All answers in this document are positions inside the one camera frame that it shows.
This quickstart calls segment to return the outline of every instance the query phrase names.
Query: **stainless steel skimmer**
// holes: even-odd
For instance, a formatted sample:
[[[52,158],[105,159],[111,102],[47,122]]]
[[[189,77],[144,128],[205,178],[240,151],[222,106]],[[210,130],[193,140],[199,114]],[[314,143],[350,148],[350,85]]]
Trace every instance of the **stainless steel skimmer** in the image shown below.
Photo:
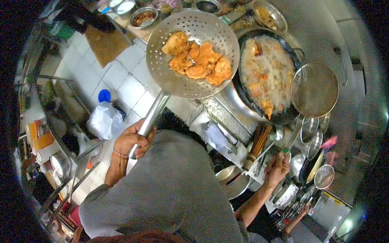
[[[222,53],[231,61],[232,76],[238,70],[240,60],[239,43],[236,35],[225,22],[212,14],[184,10],[173,14],[163,20],[150,36],[146,50],[146,62],[149,72],[155,82],[161,87],[161,92],[151,106],[138,134],[147,136],[155,119],[165,107],[170,95],[187,99],[200,99],[216,94],[224,89],[231,79],[225,80],[221,85],[210,85],[206,79],[191,79],[183,74],[173,71],[169,67],[172,56],[162,51],[169,36],[178,31],[184,31],[189,40],[198,44],[210,41],[214,50]],[[129,152],[129,157],[135,159],[135,145]]]

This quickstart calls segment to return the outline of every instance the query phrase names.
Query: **plastic bag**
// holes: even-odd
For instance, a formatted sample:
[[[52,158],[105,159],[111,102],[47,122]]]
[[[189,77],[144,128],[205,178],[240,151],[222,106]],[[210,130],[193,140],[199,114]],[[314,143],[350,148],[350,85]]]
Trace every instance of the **plastic bag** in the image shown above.
[[[101,102],[88,120],[89,131],[101,140],[115,140],[126,128],[122,115],[107,101]]]

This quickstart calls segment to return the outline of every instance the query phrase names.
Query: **orange container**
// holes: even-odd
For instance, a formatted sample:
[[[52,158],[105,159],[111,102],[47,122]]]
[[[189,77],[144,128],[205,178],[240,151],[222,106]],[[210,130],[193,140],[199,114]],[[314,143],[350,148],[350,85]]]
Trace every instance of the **orange container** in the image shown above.
[[[46,133],[40,137],[37,137],[33,140],[32,147],[38,151],[44,147],[49,146],[54,142],[54,137],[51,133]]]
[[[29,137],[30,142],[37,138],[37,132],[34,123],[28,123],[26,125],[26,133],[28,134],[27,136]]]

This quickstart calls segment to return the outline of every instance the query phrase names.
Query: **metal bowl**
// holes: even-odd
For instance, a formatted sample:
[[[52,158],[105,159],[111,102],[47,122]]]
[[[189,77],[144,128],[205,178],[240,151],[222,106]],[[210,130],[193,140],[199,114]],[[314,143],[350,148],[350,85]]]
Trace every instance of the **metal bowl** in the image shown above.
[[[221,12],[221,5],[217,0],[196,0],[193,8],[197,11],[215,15]]]
[[[154,18],[151,19],[151,20],[145,20],[143,21],[139,26],[135,26],[134,25],[134,21],[135,21],[135,18],[141,14],[141,13],[144,13],[144,12],[153,12],[154,13]],[[130,20],[130,25],[136,29],[143,29],[143,28],[146,28],[146,27],[149,27],[150,25],[152,25],[158,18],[158,11],[153,8],[153,7],[143,7],[143,8],[140,8],[138,10],[136,10],[132,15],[131,15],[131,20]]]
[[[267,28],[269,28],[271,30],[276,30],[279,32],[286,32],[288,30],[288,24],[286,23],[285,17],[281,14],[281,12],[277,8],[275,8],[272,4],[265,2],[265,1],[261,1],[261,0],[257,0],[253,3],[253,7],[252,7],[253,9],[260,8],[260,7],[265,8],[268,11],[269,15],[274,18],[275,23],[276,23],[276,29],[263,23],[261,21],[260,16],[257,16],[257,18],[255,18],[255,20],[257,22],[259,21],[258,24],[265,25]]]
[[[249,187],[250,176],[248,175],[241,175],[233,184],[230,186],[226,185],[226,183],[234,178],[239,172],[241,172],[241,169],[236,165],[231,165],[216,174],[216,178],[220,183],[222,191],[226,193],[228,200],[236,198]]]

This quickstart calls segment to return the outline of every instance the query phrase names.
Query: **food bowl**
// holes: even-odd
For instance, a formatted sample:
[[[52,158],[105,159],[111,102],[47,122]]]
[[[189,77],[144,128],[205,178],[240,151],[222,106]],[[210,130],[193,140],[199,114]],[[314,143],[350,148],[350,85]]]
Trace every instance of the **food bowl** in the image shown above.
[[[221,5],[217,0],[196,0],[193,8],[197,11],[215,15],[221,12]]]
[[[143,20],[142,23],[139,26],[136,26],[135,21],[137,19],[137,16],[140,14],[143,14],[145,12],[152,12],[154,14],[154,17],[152,19]],[[136,29],[143,29],[146,27],[149,27],[152,25],[158,18],[158,11],[153,7],[143,7],[138,10],[136,10],[131,15],[130,25]]]
[[[268,23],[265,23],[263,21],[263,17],[256,10],[260,8],[264,8],[267,10],[268,15],[275,20],[275,26],[270,26]],[[265,1],[257,0],[253,3],[252,9],[257,17],[255,18],[255,20],[258,22],[259,25],[264,25],[271,30],[276,30],[279,32],[286,32],[288,30],[288,24],[286,23],[285,17],[272,4]]]

